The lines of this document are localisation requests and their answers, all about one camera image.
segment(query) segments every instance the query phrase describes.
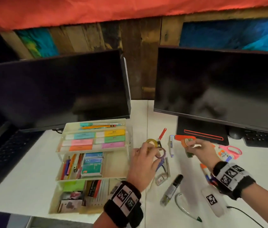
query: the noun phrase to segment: keyboard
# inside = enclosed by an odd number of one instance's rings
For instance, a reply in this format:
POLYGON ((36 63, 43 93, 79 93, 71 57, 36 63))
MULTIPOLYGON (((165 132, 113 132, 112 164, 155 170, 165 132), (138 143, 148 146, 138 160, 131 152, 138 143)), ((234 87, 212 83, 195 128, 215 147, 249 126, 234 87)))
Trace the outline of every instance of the keyboard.
POLYGON ((17 131, 0 147, 0 183, 40 138, 43 132, 24 133, 17 131))
POLYGON ((247 146, 268 148, 268 133, 254 130, 244 130, 244 133, 247 146))

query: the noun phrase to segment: glue bottle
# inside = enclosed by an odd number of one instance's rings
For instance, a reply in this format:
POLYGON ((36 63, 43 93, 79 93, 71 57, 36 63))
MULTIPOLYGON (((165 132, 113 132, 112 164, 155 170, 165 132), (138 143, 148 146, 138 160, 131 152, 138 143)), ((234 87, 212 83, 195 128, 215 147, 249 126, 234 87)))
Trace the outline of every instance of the glue bottle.
POLYGON ((163 195, 162 199, 160 200, 160 204, 162 206, 166 206, 168 202, 171 200, 172 196, 174 195, 176 189, 178 188, 179 184, 183 180, 184 176, 179 174, 175 179, 174 182, 169 186, 166 190, 165 194, 163 195))

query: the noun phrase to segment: pink scissors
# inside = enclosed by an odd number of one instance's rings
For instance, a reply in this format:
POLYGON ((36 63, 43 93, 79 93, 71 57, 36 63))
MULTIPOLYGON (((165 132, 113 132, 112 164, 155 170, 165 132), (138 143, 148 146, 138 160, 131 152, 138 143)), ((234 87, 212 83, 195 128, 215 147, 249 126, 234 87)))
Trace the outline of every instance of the pink scissors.
POLYGON ((234 146, 223 146, 223 145, 219 145, 219 148, 220 149, 223 149, 225 152, 227 152, 229 154, 232 154, 235 157, 234 158, 235 160, 238 159, 243 154, 242 150, 240 150, 239 148, 234 147, 234 146), (235 148, 238 152, 235 152, 233 150, 230 150, 229 149, 230 147, 231 148, 235 148))

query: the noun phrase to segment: hand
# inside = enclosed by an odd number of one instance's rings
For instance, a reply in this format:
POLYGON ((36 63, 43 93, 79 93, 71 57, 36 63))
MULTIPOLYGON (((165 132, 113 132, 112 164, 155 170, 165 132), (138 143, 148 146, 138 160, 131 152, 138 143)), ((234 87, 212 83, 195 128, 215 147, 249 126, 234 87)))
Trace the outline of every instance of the hand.
POLYGON ((202 139, 196 139, 193 141, 188 141, 187 145, 188 147, 186 148, 186 151, 196 155, 197 158, 201 161, 201 163, 206 165, 209 171, 211 172, 214 166, 219 161, 221 161, 219 156, 216 154, 211 142, 208 142, 202 139), (196 144, 201 145, 201 146, 197 146, 195 148, 191 147, 196 144))
POLYGON ((140 192, 147 188, 155 176, 156 168, 160 163, 160 159, 153 162, 155 155, 160 156, 158 148, 147 142, 144 142, 141 148, 132 150, 126 181, 133 184, 140 192))

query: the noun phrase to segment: computer monitor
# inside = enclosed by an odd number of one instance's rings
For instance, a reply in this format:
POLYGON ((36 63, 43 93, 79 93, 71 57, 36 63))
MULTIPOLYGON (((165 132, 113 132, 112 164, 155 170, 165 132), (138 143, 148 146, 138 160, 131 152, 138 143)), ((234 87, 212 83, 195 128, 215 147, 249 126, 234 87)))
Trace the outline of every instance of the computer monitor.
POLYGON ((160 47, 154 111, 268 132, 268 52, 160 47))
POLYGON ((129 118, 130 111, 119 50, 0 64, 0 114, 23 131, 129 118))

